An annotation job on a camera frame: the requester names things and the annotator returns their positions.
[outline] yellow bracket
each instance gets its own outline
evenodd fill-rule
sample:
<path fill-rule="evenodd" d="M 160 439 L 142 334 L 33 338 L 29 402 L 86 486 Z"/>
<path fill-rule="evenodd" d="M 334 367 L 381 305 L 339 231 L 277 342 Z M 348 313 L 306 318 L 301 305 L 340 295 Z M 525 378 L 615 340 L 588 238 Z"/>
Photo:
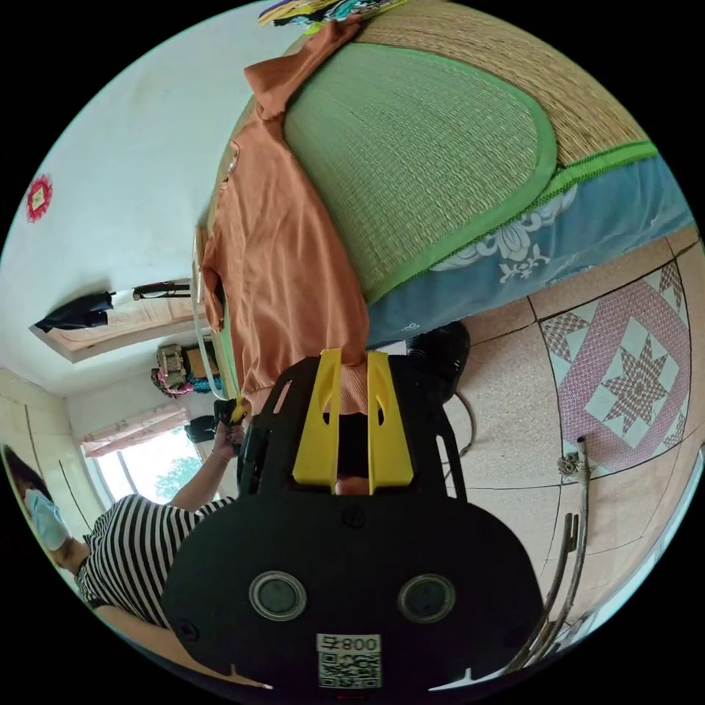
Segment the yellow bracket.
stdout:
<path fill-rule="evenodd" d="M 379 421 L 382 409 L 383 423 Z M 413 479 L 402 414 L 384 352 L 367 354 L 367 453 L 369 493 L 378 487 L 406 487 Z"/>
<path fill-rule="evenodd" d="M 338 479 L 341 351 L 324 350 L 308 405 L 293 477 L 300 485 L 321 485 L 335 492 Z M 330 403 L 329 420 L 323 413 Z"/>

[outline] brown shirt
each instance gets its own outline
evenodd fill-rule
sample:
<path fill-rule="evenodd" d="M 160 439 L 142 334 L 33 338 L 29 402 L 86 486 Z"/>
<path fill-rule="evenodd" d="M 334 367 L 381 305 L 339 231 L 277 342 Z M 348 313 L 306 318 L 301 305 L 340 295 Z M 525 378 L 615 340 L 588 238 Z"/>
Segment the brown shirt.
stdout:
<path fill-rule="evenodd" d="M 222 330 L 228 301 L 240 390 L 253 413 L 289 366 L 342 348 L 341 412 L 367 412 L 369 319 L 336 229 L 283 138 L 286 104 L 361 27 L 330 22 L 292 56 L 245 69 L 256 109 L 232 145 L 202 262 L 208 321 Z"/>

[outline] woman's hand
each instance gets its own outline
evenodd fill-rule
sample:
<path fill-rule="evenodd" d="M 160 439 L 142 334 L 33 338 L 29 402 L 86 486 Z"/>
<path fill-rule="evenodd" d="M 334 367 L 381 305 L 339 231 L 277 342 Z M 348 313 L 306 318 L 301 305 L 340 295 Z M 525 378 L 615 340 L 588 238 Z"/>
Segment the woman's hand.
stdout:
<path fill-rule="evenodd" d="M 242 424 L 229 427 L 223 422 L 218 422 L 213 443 L 213 455 L 217 455 L 223 460 L 232 460 L 235 457 L 233 444 L 241 444 L 244 439 L 245 429 Z"/>

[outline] star pattern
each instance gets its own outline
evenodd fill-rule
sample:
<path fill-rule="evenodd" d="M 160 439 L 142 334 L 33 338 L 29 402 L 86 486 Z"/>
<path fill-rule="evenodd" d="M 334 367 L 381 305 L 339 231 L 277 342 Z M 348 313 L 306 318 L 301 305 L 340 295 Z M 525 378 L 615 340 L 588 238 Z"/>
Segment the star pattern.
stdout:
<path fill-rule="evenodd" d="M 673 296 L 676 299 L 676 307 L 681 308 L 681 302 L 683 301 L 683 284 L 681 278 L 678 274 L 678 267 L 675 262 L 667 264 L 661 270 L 661 281 L 659 282 L 659 293 L 668 291 L 673 288 Z"/>
<path fill-rule="evenodd" d="M 668 394 L 668 390 L 659 382 L 667 355 L 652 359 L 651 336 L 647 337 L 638 358 L 623 347 L 620 352 L 623 374 L 602 383 L 617 397 L 604 420 L 611 421 L 623 416 L 623 433 L 627 433 L 637 418 L 650 424 L 653 421 L 654 403 Z"/>
<path fill-rule="evenodd" d="M 566 336 L 570 333 L 575 333 L 577 330 L 587 328 L 588 325 L 590 325 L 588 321 L 580 318 L 573 311 L 568 311 L 550 321 L 545 321 L 543 324 L 543 336 L 554 355 L 566 362 L 571 362 L 571 349 L 568 346 Z"/>

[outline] qr code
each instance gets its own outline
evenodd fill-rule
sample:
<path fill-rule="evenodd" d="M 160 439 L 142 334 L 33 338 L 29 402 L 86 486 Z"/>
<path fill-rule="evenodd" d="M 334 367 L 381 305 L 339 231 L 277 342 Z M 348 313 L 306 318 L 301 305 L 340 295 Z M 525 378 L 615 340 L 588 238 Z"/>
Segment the qr code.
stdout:
<path fill-rule="evenodd" d="M 382 687 L 379 635 L 318 634 L 318 664 L 320 687 Z"/>

